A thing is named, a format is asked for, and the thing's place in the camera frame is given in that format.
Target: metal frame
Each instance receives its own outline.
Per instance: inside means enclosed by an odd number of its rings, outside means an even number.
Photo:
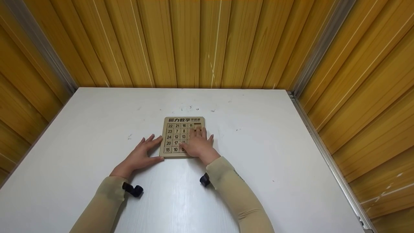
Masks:
[[[333,12],[328,24],[326,25],[322,36],[319,38],[312,54],[310,55],[306,65],[302,69],[297,82],[293,88],[293,94],[296,98],[302,94],[306,84],[312,77],[320,61],[334,40],[337,32],[342,26],[342,23],[348,16],[356,0],[340,0],[335,11]]]
[[[27,36],[39,50],[42,57],[52,68],[56,76],[60,79],[65,89],[72,95],[78,86],[72,76],[66,69],[65,65],[59,58],[50,41],[43,33],[39,24],[27,8],[23,0],[3,0],[10,12],[16,18],[20,26],[26,32]]]
[[[335,177],[339,187],[341,188],[342,192],[344,193],[346,199],[349,202],[352,210],[354,211],[355,215],[361,222],[362,227],[364,228],[365,232],[374,232],[377,233],[374,225],[372,224],[371,220],[369,219],[368,215],[364,211],[364,209],[359,204],[358,199],[356,198],[354,192],[350,188],[348,182],[345,180],[344,176],[342,175],[341,171],[339,170],[337,164],[335,163],[334,159],[332,158],[330,152],[326,148],[325,144],[323,143],[322,139],[320,138],[319,134],[317,133],[315,127],[311,123],[310,119],[306,115],[304,109],[302,108],[301,104],[299,103],[298,99],[288,91],[288,95],[293,102],[296,110],[298,111],[299,115],[302,118],[303,123],[305,124],[309,134],[311,135],[313,141],[315,142],[316,147],[319,149],[320,154],[322,155],[323,159],[325,160],[326,164],[328,165],[329,169],[331,170],[333,176]]]

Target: wooden wall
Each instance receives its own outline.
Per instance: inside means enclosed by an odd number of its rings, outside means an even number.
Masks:
[[[292,89],[338,0],[24,0],[79,86]]]
[[[0,183],[69,98],[0,1]]]
[[[413,1],[357,1],[299,98],[380,232],[414,229],[413,25]]]

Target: white table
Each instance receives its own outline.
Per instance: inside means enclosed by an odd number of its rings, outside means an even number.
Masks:
[[[203,116],[214,147],[277,233],[362,233],[284,90],[80,88],[0,189],[2,233],[68,232],[104,177],[167,116]],[[135,176],[117,233],[233,233],[238,227],[196,159]]]

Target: finger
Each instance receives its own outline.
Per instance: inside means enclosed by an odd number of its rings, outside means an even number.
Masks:
[[[150,142],[154,139],[155,135],[151,134],[151,136],[149,136],[149,138],[145,141],[145,142]]]
[[[189,131],[188,131],[188,135],[190,136],[190,138],[191,138],[191,136],[195,136],[195,131],[194,131],[194,129],[193,128],[190,128],[189,129]]]
[[[162,142],[162,136],[160,135],[158,138],[156,138],[156,139],[154,139],[154,140],[147,143],[147,145],[148,145],[147,149],[151,149],[151,148],[155,147],[156,145],[160,144],[161,142]]]
[[[159,162],[162,162],[162,161],[164,161],[164,157],[161,157],[161,156],[157,156],[157,157],[150,157],[150,158],[148,158],[148,165],[149,166],[152,166],[152,165],[154,165],[154,164],[157,164],[157,163],[159,163]]]
[[[188,148],[188,144],[187,143],[185,143],[185,142],[179,142],[178,143],[185,151],[187,151],[187,148]]]
[[[201,136],[204,139],[207,139],[207,130],[206,130],[206,127],[203,127],[203,129],[201,130]]]
[[[144,142],[145,142],[145,138],[142,138],[141,141],[140,141],[140,143],[138,143],[138,145],[136,147],[142,145]]]
[[[197,130],[196,130],[195,135],[196,135],[197,137],[201,136],[201,128],[200,128],[200,127],[197,127]]]
[[[214,134],[212,134],[209,138],[208,138],[208,142],[210,142],[213,145],[213,139],[214,139]]]

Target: arm sleeve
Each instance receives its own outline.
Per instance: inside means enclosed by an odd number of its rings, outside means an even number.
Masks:
[[[207,166],[210,182],[238,220],[240,233],[274,233],[263,206],[236,173],[233,166],[220,157]]]
[[[70,233],[110,233],[119,206],[124,201],[122,185],[126,181],[121,177],[105,178]]]

